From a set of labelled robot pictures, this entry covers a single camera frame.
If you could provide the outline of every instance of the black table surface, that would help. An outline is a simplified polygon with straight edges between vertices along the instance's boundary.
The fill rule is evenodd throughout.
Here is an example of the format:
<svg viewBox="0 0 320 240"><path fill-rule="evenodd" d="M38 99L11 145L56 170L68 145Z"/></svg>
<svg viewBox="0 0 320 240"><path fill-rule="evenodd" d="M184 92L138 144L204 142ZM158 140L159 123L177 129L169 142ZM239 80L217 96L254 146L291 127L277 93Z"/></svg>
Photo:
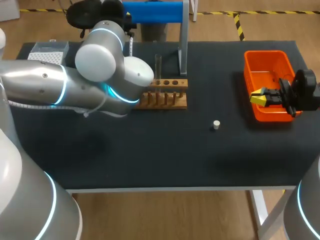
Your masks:
<svg viewBox="0 0 320 240"><path fill-rule="evenodd" d="M26 59L33 45L17 58ZM68 66L78 47L70 44ZM282 50L295 71L306 68L293 41L190 42L187 110L84 118L11 108L18 136L65 189L296 185L320 152L320 111L292 123L257 122L243 76L248 50ZM156 53L163 78L179 78L176 43L134 44L133 55L152 67ZM214 120L221 125L212 132Z"/></svg>

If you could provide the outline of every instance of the cable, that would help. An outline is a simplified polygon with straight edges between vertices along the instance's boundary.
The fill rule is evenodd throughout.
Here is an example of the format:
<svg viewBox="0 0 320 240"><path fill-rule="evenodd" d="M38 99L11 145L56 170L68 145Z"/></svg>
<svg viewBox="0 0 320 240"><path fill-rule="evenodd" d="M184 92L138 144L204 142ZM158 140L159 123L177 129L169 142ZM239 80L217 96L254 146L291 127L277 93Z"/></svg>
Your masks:
<svg viewBox="0 0 320 240"><path fill-rule="evenodd" d="M132 57L132 52L133 52L133 45L134 45L134 37L130 37L129 41L129 56Z"/></svg>
<svg viewBox="0 0 320 240"><path fill-rule="evenodd" d="M83 113L83 116L84 116L85 118L87 118L87 117L89 116L89 114L91 114L91 113L99 110L99 108L101 108L101 107L105 104L105 102L106 102L106 100L107 100L107 91L108 91L108 87L107 87L107 85L105 85L105 93L104 93L104 98L103 98L103 100L102 100L101 103L100 103L97 107L95 107L94 109L92 109L92 110L86 110L86 111Z"/></svg>
<svg viewBox="0 0 320 240"><path fill-rule="evenodd" d="M32 109L32 110L74 110L77 113L81 113L86 111L86 109L81 107L74 107L74 106L56 106L56 105L30 105L30 104L23 104L15 101L8 100L10 106L21 108L21 109Z"/></svg>

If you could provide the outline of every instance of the white cap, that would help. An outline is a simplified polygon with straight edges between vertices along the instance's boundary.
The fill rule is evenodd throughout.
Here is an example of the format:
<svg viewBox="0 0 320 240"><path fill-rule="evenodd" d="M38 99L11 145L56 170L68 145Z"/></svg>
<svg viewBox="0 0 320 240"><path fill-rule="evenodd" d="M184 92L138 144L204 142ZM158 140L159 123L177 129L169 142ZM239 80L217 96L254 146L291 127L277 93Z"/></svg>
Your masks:
<svg viewBox="0 0 320 240"><path fill-rule="evenodd" d="M220 126L220 121L218 121L218 120L213 121L213 128L215 130L217 130L219 128L219 126Z"/></svg>
<svg viewBox="0 0 320 240"><path fill-rule="evenodd" d="M126 56L124 58L124 79L135 85L147 87L154 79L154 71L140 58Z"/></svg>
<svg viewBox="0 0 320 240"><path fill-rule="evenodd" d="M75 55L75 67L89 81L103 82L116 71L116 60L112 53L98 44L86 44Z"/></svg>
<svg viewBox="0 0 320 240"><path fill-rule="evenodd" d="M6 45L6 35L5 32L0 28L0 49L4 48Z"/></svg>

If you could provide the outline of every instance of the glass test tube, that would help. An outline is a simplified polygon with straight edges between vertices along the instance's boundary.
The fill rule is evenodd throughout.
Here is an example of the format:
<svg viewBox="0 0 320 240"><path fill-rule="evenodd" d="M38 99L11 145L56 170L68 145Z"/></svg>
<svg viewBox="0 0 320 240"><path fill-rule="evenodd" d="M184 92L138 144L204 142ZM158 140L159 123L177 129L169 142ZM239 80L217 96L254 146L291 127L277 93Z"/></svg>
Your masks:
<svg viewBox="0 0 320 240"><path fill-rule="evenodd" d="M154 56L154 60L155 60L155 73L154 73L154 79L155 79L155 84L159 85L161 82L161 64L162 64L162 57L160 54L156 54ZM156 88L155 89L156 93L160 93L160 89Z"/></svg>

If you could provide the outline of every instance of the wooden test tube rack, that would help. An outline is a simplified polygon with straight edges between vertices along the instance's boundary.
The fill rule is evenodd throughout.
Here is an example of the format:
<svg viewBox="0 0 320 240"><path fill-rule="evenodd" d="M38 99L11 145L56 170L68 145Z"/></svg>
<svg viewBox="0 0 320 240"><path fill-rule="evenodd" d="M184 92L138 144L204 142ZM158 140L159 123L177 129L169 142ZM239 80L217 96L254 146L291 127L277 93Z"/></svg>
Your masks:
<svg viewBox="0 0 320 240"><path fill-rule="evenodd" d="M151 90L142 94L135 109L187 109L187 79L161 79L160 84L154 80L149 88Z"/></svg>

